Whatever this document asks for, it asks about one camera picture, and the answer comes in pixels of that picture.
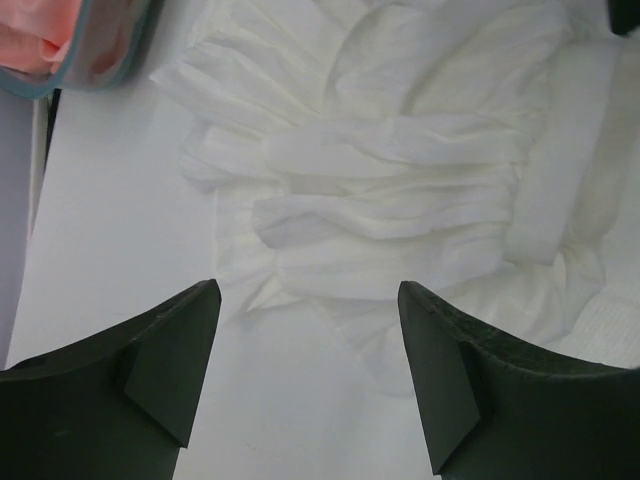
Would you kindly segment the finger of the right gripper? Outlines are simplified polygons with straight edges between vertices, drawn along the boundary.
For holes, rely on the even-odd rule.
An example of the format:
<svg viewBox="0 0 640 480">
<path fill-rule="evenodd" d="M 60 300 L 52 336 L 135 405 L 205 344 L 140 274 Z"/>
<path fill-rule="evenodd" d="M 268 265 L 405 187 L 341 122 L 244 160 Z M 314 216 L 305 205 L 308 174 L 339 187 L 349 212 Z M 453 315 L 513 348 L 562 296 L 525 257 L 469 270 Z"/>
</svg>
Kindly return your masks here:
<svg viewBox="0 0 640 480">
<path fill-rule="evenodd" d="M 640 25 L 640 0 L 607 0 L 608 23 L 616 36 L 628 36 Z"/>
</svg>

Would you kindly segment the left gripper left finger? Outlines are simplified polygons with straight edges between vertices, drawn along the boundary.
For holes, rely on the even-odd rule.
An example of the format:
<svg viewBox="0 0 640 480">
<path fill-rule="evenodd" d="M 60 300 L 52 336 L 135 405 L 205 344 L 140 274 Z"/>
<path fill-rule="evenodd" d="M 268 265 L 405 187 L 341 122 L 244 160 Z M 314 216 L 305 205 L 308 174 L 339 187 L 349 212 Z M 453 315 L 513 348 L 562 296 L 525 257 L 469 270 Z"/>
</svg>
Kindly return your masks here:
<svg viewBox="0 0 640 480">
<path fill-rule="evenodd" d="M 215 280 L 1 373 L 4 479 L 170 479 L 221 306 Z"/>
</svg>

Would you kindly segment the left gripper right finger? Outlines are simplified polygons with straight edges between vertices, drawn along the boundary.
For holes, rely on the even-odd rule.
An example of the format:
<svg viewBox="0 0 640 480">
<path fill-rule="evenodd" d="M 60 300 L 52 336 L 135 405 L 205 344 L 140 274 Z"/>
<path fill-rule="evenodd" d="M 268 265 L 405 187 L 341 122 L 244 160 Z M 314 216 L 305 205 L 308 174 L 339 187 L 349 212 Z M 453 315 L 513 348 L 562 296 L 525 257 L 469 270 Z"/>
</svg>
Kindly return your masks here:
<svg viewBox="0 0 640 480">
<path fill-rule="evenodd" d="M 639 372 L 561 355 L 415 282 L 398 292 L 434 474 L 444 479 L 635 479 Z"/>
</svg>

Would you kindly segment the white pleated skirt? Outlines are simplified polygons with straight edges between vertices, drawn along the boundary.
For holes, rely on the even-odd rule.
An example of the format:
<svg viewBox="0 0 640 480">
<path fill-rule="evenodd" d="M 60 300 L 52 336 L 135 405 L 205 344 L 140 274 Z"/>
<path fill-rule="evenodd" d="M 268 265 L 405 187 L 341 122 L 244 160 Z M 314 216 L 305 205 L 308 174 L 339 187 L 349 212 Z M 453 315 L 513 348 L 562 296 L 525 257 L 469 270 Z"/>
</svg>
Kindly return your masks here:
<svg viewBox="0 0 640 480">
<path fill-rule="evenodd" d="M 611 269 L 639 34 L 597 1 L 227 1 L 153 74 L 191 112 L 223 322 L 295 306 L 384 393 L 412 390 L 415 281 L 538 345 Z"/>
</svg>

